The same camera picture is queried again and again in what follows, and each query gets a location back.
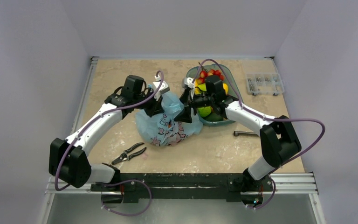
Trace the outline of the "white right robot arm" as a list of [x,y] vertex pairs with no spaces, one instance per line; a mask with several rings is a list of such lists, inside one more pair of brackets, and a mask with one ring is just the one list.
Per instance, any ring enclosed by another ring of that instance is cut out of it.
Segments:
[[261,114],[244,105],[238,98],[226,94],[223,82],[217,76],[208,76],[205,84],[206,90],[197,95],[194,79],[191,77],[183,79],[184,91],[179,99],[184,108],[174,120],[191,123],[192,116],[199,108],[210,106],[218,115],[237,122],[258,135],[262,154],[243,173],[243,184],[247,189],[256,189],[260,186],[262,178],[301,151],[299,138],[288,117],[276,118]]

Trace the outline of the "light blue plastic bag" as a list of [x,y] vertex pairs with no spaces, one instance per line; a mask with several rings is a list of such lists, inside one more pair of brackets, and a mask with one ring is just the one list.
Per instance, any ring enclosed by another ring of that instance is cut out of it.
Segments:
[[162,96],[163,113],[149,117],[140,110],[135,115],[137,130],[143,142],[158,147],[171,146],[201,132],[203,124],[197,115],[192,115],[191,123],[174,121],[184,108],[175,93],[169,91]]

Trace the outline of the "yellow fake mango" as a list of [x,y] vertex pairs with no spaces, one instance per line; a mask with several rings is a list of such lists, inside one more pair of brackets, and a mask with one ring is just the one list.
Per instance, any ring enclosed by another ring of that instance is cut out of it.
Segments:
[[228,95],[229,87],[226,83],[223,83],[223,89],[225,91],[225,94]]

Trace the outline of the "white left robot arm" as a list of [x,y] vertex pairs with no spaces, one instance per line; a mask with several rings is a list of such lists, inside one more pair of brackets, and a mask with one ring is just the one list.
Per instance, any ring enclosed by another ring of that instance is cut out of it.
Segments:
[[129,75],[124,85],[110,94],[92,118],[65,139],[50,144],[49,173],[55,177],[56,191],[69,186],[101,183],[107,190],[120,186],[119,170],[110,164],[90,164],[88,155],[96,143],[134,109],[153,116],[162,111],[162,91],[168,90],[164,73],[157,71],[155,82],[148,87],[142,77]]

